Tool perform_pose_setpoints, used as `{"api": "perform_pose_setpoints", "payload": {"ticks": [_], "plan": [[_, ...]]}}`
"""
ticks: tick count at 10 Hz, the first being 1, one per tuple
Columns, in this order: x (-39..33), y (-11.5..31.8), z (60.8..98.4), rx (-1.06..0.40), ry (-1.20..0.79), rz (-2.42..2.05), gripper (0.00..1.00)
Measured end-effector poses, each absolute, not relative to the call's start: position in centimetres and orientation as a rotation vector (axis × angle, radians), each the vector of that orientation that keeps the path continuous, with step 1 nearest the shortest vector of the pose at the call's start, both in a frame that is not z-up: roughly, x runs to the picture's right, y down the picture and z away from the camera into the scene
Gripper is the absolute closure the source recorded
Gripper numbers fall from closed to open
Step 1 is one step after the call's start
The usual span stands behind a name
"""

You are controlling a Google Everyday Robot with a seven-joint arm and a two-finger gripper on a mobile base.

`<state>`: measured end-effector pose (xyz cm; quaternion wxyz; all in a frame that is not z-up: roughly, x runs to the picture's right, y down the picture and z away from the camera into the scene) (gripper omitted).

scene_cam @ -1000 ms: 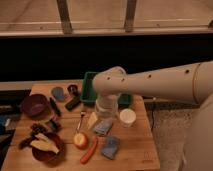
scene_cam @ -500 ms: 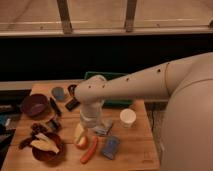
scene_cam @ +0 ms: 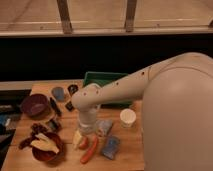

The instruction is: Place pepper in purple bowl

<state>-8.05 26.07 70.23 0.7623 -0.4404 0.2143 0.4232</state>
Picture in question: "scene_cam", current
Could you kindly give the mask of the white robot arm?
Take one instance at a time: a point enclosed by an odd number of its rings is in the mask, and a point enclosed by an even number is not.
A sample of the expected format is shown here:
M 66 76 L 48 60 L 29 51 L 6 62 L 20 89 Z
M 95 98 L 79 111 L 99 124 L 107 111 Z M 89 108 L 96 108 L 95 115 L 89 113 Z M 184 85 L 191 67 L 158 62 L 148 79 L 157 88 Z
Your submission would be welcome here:
M 83 130 L 100 104 L 140 99 L 145 171 L 213 171 L 213 58 L 184 53 L 72 96 Z

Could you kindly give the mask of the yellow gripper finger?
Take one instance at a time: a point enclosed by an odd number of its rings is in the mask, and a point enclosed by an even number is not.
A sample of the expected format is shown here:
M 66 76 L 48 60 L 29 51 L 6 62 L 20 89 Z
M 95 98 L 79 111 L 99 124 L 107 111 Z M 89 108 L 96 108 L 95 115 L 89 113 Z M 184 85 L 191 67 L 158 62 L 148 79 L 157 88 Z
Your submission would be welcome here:
M 73 136 L 73 147 L 75 149 L 78 148 L 78 145 L 80 144 L 80 142 L 82 141 L 83 136 L 81 135 L 79 130 L 75 131 L 75 134 Z

